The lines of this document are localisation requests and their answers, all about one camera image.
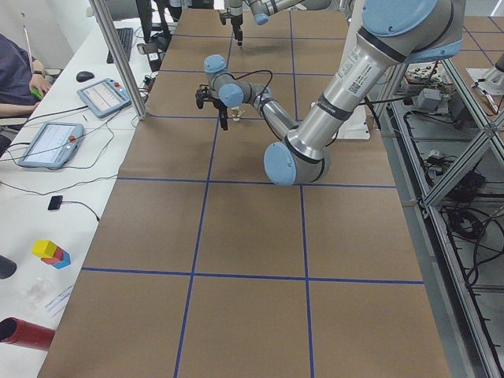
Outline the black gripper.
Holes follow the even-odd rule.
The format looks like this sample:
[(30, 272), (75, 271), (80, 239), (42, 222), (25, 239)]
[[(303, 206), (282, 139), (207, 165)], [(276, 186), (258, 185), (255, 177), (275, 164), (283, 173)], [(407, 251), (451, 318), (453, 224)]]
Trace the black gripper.
[(234, 35), (235, 41), (237, 43), (237, 46), (243, 45), (242, 25), (243, 25), (243, 16), (242, 15), (234, 16), (232, 18), (233, 35)]
[(223, 131), (228, 130), (228, 107), (221, 101), (214, 101), (214, 108), (218, 111), (220, 128)]

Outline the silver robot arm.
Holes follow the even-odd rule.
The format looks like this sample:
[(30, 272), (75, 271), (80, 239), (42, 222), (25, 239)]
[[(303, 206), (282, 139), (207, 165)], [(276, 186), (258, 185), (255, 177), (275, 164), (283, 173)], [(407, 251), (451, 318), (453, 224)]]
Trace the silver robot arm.
[(252, 1), (224, 1), (224, 11), (219, 13), (219, 19), (222, 25), (226, 25), (230, 21), (234, 39), (238, 46), (243, 45), (243, 5), (246, 4), (252, 12), (254, 21), (257, 25), (266, 24), (269, 18), (294, 6), (301, 4), (307, 10), (322, 10), (327, 9), (331, 1), (313, 0), (252, 0)]
[(301, 123), (296, 123), (265, 85), (237, 80), (222, 56), (204, 60), (208, 80), (196, 92), (196, 104), (212, 102), (226, 121), (227, 109), (252, 105), (279, 141), (265, 150), (267, 177), (280, 186), (312, 183), (330, 166), (325, 147), (391, 66), (443, 60), (462, 45), (463, 1), (365, 1), (356, 43)]

